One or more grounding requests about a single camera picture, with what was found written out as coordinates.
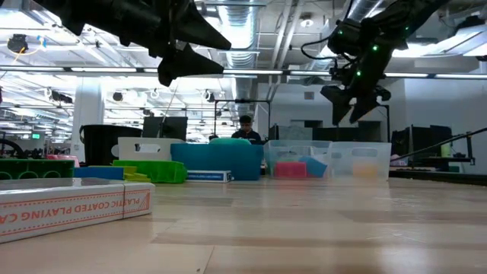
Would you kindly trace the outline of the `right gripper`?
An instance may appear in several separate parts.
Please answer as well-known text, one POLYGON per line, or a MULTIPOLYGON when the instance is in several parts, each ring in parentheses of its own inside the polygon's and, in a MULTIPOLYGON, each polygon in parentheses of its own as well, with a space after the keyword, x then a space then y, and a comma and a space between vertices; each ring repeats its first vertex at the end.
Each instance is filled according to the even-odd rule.
POLYGON ((342 119, 350 111, 350 95, 363 95, 357 97, 349 118, 350 123, 358 122, 364 115, 371 112, 380 104, 377 99, 388 101, 391 92, 376 86, 384 77, 384 55, 382 53, 367 53, 357 58, 348 67, 334 66, 329 70, 332 80, 340 81, 345 90, 338 86, 323 86, 320 94, 332 103, 332 124, 339 125, 342 119))

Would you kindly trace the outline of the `large red soft brick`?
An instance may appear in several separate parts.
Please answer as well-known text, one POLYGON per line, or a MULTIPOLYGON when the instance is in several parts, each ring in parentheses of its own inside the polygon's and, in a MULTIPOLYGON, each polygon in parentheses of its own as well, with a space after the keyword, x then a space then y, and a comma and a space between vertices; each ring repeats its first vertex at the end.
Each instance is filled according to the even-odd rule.
POLYGON ((304 162, 277 162, 274 166, 274 176, 277 178, 305 178, 307 165, 304 162))

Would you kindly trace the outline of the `teal foam die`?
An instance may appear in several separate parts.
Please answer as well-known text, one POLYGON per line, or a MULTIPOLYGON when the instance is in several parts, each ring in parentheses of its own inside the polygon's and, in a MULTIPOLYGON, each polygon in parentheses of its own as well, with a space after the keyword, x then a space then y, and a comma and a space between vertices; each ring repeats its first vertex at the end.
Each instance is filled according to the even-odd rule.
POLYGON ((250 145, 251 142, 248 139, 236 139, 236 138, 214 138, 209 141, 210 145, 250 145))

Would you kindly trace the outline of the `blue duplo brick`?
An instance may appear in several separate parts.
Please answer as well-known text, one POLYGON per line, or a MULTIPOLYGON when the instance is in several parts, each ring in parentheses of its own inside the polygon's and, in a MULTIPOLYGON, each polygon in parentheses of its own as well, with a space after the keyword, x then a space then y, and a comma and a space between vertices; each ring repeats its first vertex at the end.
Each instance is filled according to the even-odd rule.
POLYGON ((76 167, 73 177, 124 180, 122 167, 76 167))

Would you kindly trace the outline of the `orange white card box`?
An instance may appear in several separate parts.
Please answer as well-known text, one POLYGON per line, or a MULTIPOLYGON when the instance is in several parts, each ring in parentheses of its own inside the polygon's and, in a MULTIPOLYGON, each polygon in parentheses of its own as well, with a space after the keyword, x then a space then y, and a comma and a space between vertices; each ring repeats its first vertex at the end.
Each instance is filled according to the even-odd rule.
POLYGON ((133 182, 0 191, 0 244, 148 215, 154 193, 133 182))

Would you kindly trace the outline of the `clear plastic bin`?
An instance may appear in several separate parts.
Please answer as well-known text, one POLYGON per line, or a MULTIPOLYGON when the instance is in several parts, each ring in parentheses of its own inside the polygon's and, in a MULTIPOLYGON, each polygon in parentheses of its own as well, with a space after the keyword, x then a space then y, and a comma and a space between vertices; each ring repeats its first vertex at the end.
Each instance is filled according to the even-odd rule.
MULTIPOLYGON (((298 159, 303 156, 311 156, 319 161, 322 161, 324 164, 329 166, 329 155, 328 149, 332 142, 329 141, 309 141, 309 140, 272 140, 268 141, 264 145, 264 156, 266 167, 269 175, 271 177, 277 178, 274 176, 274 166, 277 163, 277 159, 279 154, 282 151, 292 151, 297 156, 298 159)), ((327 176, 328 168, 326 169, 326 173, 321 178, 316 177, 308 177, 305 178, 278 178, 278 179, 297 179, 297 180, 311 180, 311 179, 325 179, 327 176)))
POLYGON ((388 180, 392 145, 389 142, 333 142, 329 149, 330 176, 333 179, 388 180), (375 178, 354 177, 355 163, 377 164, 375 178))

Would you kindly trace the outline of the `black office monitor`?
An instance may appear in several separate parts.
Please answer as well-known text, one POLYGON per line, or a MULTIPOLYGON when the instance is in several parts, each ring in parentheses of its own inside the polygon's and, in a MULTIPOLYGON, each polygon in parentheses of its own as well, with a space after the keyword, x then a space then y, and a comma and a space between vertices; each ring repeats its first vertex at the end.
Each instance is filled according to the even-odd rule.
POLYGON ((185 116, 147 116, 143 123, 143 138, 180 139, 186 141, 188 118, 185 116))

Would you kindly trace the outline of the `long ceiling light strip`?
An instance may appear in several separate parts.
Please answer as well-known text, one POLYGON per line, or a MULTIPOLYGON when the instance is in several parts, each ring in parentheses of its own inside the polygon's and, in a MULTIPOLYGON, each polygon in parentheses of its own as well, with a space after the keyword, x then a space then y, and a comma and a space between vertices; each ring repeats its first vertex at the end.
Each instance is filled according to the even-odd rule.
MULTIPOLYGON (((53 67, 53 66, 18 66, 0 65, 0 72, 32 72, 32 73, 94 73, 109 75, 125 74, 156 74, 155 68, 122 68, 122 67, 53 67)), ((325 71, 299 71, 299 70, 271 70, 271 69, 224 69, 222 75, 278 75, 278 76, 318 76, 328 77, 325 71)), ((460 73, 407 73, 386 72, 385 78, 427 78, 448 80, 487 80, 487 74, 460 74, 460 73)))

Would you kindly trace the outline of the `person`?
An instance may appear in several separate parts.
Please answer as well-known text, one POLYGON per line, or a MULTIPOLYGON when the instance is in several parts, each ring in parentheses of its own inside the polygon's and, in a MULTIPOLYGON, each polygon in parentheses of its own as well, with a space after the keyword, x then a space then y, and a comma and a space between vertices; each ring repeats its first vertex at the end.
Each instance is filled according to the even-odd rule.
POLYGON ((233 139, 246 139, 252 145, 261 145, 262 139, 258 132, 252 128, 253 121, 248 115, 243 115, 239 118, 240 128, 231 136, 233 139))

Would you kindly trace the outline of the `white plastic bin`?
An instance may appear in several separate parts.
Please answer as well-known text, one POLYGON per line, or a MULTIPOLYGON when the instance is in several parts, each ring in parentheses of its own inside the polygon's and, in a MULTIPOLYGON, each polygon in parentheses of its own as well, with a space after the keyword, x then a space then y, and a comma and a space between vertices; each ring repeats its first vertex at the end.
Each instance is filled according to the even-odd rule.
POLYGON ((172 144, 184 143, 181 139, 119 137, 119 159, 124 161, 171 161, 172 144))

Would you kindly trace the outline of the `teal plastic bin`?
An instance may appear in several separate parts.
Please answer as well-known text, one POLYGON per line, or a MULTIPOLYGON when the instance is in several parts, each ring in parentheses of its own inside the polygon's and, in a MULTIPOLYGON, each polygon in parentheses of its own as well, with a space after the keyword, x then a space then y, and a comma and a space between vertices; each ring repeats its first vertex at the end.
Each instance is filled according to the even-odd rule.
POLYGON ((262 145, 172 144, 172 161, 187 170, 230 171, 235 180, 259 180, 262 145))

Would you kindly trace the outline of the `blue playing card deck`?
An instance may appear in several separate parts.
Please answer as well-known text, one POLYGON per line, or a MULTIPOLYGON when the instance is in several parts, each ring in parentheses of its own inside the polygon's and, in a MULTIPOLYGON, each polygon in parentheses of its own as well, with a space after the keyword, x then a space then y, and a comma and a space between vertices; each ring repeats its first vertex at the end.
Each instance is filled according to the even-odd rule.
POLYGON ((189 170, 186 180, 189 182, 229 183, 233 180, 229 170, 189 170))

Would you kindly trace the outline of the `pinkish red box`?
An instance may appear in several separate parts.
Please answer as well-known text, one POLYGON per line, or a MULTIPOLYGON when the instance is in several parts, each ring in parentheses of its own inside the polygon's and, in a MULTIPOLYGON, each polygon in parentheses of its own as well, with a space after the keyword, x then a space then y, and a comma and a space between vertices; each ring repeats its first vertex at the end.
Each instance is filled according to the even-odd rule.
POLYGON ((60 161, 74 161, 75 167, 80 167, 77 156, 74 155, 46 155, 46 159, 60 161))

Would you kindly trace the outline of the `silver ventilation duct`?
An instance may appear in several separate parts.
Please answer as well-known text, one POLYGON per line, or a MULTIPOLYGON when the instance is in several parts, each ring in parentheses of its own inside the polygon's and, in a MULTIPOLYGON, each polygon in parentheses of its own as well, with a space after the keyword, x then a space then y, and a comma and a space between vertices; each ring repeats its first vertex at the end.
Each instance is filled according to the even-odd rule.
MULTIPOLYGON (((228 2, 243 2, 249 4, 253 0, 228 0, 228 2)), ((254 69, 257 53, 251 53, 256 42, 257 7, 249 5, 218 6, 221 19, 221 33, 231 42, 231 51, 225 53, 229 69, 254 69)), ((231 91, 233 99, 250 99, 255 91, 256 83, 253 79, 234 78, 231 91)), ((237 118, 249 115, 251 104, 235 104, 237 118)))

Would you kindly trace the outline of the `black aluminium frame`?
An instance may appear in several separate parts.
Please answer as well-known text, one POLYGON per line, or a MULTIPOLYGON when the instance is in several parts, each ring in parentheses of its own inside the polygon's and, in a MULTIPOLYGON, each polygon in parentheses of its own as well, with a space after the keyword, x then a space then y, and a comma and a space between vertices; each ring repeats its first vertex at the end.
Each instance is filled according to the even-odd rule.
POLYGON ((391 170, 389 172, 389 177, 413 180, 430 180, 444 183, 456 183, 487 187, 487 175, 485 174, 462 174, 417 170, 391 170))

